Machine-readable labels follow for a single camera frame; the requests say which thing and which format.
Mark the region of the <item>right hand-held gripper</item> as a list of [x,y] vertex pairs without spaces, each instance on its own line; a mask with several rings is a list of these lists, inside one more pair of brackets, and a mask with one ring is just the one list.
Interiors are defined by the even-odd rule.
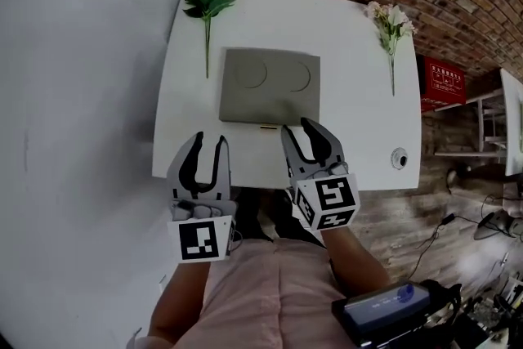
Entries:
[[312,231],[349,226],[360,210],[360,197],[355,174],[344,162],[341,142],[312,119],[301,117],[301,125],[310,140],[313,159],[303,155],[287,125],[281,129],[292,202]]

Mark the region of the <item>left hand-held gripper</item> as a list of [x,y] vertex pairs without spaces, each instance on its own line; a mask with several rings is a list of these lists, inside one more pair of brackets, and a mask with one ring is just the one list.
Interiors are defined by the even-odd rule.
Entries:
[[224,136],[215,147],[211,182],[195,180],[203,132],[194,134],[177,152],[167,173],[174,199],[168,233],[180,263],[216,262],[230,256],[238,204],[230,199],[230,153]]

